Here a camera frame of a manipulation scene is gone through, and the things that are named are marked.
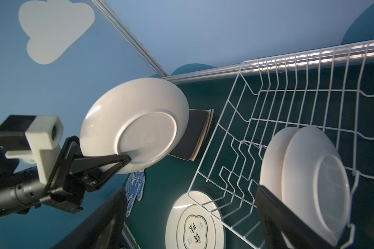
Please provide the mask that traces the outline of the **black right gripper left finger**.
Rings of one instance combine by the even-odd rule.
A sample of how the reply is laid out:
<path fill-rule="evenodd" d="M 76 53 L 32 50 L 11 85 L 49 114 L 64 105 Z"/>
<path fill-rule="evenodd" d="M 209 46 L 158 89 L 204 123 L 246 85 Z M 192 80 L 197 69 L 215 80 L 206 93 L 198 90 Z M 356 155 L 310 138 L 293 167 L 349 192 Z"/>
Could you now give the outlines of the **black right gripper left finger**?
<path fill-rule="evenodd" d="M 126 191 L 117 189 L 54 249 L 119 249 L 126 218 Z"/>

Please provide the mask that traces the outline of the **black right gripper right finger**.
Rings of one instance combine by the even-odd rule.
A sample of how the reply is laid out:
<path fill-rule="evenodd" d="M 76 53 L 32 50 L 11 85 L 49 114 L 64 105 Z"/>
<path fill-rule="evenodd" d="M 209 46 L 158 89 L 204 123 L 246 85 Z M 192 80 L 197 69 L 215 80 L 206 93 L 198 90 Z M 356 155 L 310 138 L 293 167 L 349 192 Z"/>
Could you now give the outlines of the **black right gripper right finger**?
<path fill-rule="evenodd" d="M 332 249 L 265 186 L 260 185 L 255 203 L 268 249 L 288 248 L 283 234 L 295 249 Z"/>

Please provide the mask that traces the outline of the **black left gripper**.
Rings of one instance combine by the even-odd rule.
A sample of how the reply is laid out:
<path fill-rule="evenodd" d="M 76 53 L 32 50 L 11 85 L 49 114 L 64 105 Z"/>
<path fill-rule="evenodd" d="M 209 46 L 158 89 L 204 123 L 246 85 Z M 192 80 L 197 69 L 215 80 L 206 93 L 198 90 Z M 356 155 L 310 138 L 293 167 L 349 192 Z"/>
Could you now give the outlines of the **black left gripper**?
<path fill-rule="evenodd" d="M 128 155 L 76 159 L 81 154 L 79 138 L 67 138 L 39 199 L 41 204 L 76 214 L 83 210 L 85 190 L 100 190 L 132 160 Z"/>

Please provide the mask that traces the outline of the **white round plate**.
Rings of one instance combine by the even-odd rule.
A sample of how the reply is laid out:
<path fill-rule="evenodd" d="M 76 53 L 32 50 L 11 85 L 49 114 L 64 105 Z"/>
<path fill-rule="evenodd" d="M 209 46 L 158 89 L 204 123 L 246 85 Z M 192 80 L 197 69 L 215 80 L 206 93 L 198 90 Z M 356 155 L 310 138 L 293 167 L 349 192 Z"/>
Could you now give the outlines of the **white round plate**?
<path fill-rule="evenodd" d="M 270 141 L 263 157 L 260 185 L 265 186 L 282 200 L 282 172 L 287 147 L 299 128 L 288 127 L 279 131 Z"/>
<path fill-rule="evenodd" d="M 128 155 L 118 170 L 144 170 L 167 156 L 187 128 L 189 104 L 175 84 L 159 78 L 122 83 L 101 96 L 87 112 L 80 132 L 85 157 Z"/>
<path fill-rule="evenodd" d="M 174 203 L 166 225 L 167 249 L 224 249 L 222 214 L 204 192 L 191 191 Z"/>
<path fill-rule="evenodd" d="M 333 142 L 319 128 L 301 128 L 290 140 L 282 202 L 321 238 L 338 244 L 350 214 L 350 184 Z"/>

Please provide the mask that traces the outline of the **black square plate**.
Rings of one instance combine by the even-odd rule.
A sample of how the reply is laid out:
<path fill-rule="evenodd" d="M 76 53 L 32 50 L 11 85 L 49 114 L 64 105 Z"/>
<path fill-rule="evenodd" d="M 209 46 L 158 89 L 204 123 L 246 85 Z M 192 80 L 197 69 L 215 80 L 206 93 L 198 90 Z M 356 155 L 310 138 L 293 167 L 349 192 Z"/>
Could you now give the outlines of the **black square plate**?
<path fill-rule="evenodd" d="M 189 121 L 179 143 L 168 154 L 169 156 L 184 160 L 194 161 L 209 133 L 214 117 L 214 109 L 189 110 Z"/>

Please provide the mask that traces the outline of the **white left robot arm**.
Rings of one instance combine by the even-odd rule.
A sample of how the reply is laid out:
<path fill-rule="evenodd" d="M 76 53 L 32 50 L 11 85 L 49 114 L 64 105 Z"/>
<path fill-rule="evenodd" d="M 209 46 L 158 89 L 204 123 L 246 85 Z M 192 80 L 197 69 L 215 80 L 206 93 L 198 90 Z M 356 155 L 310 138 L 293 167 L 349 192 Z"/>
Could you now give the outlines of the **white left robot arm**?
<path fill-rule="evenodd" d="M 128 155 L 83 156 L 76 136 L 65 140 L 46 184 L 37 167 L 15 172 L 17 159 L 7 159 L 0 146 L 0 217 L 27 214 L 42 204 L 71 214 L 83 210 L 85 192 L 100 190 L 117 171 L 131 162 Z"/>

